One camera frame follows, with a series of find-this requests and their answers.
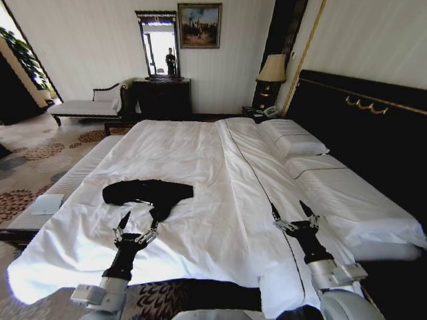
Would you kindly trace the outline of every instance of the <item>wooden mirror frame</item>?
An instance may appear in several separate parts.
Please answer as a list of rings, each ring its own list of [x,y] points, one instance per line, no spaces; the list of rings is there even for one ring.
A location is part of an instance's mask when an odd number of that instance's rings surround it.
[[[141,31],[141,40],[142,45],[144,48],[144,56],[145,56],[145,64],[147,65],[148,75],[150,78],[180,78],[181,77],[181,68],[179,66],[179,47],[178,47],[178,34],[177,34],[177,12],[176,11],[135,11],[135,14],[138,18],[138,25],[139,30]],[[175,75],[152,75],[151,71],[149,70],[149,62],[147,57],[147,48],[145,47],[144,43],[144,31],[141,24],[140,16],[142,15],[159,15],[159,16],[170,16],[173,15],[174,18],[172,19],[172,25],[173,25],[173,32],[175,36],[175,48],[176,48],[176,74]]]

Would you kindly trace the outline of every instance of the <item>wooden dresser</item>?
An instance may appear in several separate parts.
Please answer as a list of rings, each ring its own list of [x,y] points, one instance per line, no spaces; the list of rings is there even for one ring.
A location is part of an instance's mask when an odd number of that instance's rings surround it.
[[[191,117],[190,79],[137,79],[133,90],[143,119],[184,120]]]

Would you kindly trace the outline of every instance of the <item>framed painting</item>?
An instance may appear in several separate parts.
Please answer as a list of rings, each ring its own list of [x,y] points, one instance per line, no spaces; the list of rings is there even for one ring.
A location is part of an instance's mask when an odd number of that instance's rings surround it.
[[[220,47],[222,3],[178,3],[181,48]]]

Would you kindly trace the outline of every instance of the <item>pillow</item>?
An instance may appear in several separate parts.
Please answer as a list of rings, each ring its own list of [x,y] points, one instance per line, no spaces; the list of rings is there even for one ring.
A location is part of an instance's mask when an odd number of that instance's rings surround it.
[[[290,155],[320,155],[329,152],[322,142],[292,120],[272,119],[264,121],[258,126],[270,137],[281,158]]]
[[[411,243],[427,248],[421,225],[352,170],[329,155],[294,157],[285,169],[349,246],[364,241]]]
[[[115,96],[113,103],[111,104],[113,110],[115,112],[119,112],[121,110],[121,100],[120,100],[120,96]]]

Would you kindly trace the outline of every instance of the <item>white bedsheet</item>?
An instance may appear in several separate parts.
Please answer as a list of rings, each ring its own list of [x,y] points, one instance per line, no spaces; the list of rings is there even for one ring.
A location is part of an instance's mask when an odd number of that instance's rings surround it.
[[[298,200],[306,199],[268,153],[255,123],[250,119],[227,122],[260,180],[269,185],[266,189],[279,212],[288,220],[303,219]],[[111,183],[132,179],[193,185],[194,198],[179,202],[159,224],[159,237],[136,255],[130,285],[194,278],[260,287],[267,318],[307,303],[318,306],[299,245],[289,239],[305,297],[290,248],[273,226],[270,204],[224,121],[136,125],[9,266],[9,282],[18,299],[34,303],[61,287],[99,284],[116,253],[111,229],[129,210],[106,205],[101,192]],[[150,207],[131,206],[125,231],[149,229]],[[344,246],[328,235],[326,226],[321,227],[319,239],[338,261],[352,261]]]

